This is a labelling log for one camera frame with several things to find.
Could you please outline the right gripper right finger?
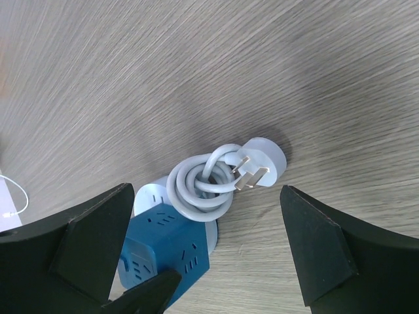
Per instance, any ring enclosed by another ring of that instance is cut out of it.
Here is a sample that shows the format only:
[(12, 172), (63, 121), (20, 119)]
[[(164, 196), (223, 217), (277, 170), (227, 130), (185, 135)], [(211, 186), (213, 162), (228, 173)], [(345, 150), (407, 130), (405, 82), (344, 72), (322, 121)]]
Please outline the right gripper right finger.
[(302, 298), (312, 313), (417, 313), (418, 239), (285, 185), (280, 205)]

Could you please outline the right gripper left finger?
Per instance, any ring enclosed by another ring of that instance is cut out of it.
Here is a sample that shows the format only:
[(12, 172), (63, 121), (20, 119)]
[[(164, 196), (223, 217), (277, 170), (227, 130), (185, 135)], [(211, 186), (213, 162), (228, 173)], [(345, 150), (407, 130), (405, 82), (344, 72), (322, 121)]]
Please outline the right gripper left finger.
[(163, 313), (181, 280), (175, 270), (109, 299), (133, 204), (123, 183), (2, 232), (1, 312)]

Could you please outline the blue cube socket adapter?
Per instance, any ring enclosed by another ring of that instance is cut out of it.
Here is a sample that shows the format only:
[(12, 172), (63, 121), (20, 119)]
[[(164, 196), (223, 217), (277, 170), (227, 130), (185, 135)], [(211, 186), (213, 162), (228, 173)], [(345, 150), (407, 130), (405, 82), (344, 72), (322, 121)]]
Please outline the blue cube socket adapter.
[(161, 203), (130, 219), (118, 275), (124, 288), (140, 285), (165, 270), (181, 281), (168, 305), (175, 303), (210, 268), (206, 227)]

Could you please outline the light blue round power socket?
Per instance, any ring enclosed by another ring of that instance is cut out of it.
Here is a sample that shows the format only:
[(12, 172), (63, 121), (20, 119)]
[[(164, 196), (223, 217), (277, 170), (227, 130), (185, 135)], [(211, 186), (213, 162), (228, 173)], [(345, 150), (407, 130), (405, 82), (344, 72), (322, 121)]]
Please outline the light blue round power socket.
[(234, 193), (270, 187), (287, 168), (284, 151), (275, 142), (254, 137), (244, 145), (225, 144), (211, 153), (191, 156), (165, 177), (142, 186), (134, 200), (134, 215), (165, 203), (184, 217), (206, 225), (208, 251), (218, 240), (217, 219), (231, 207)]

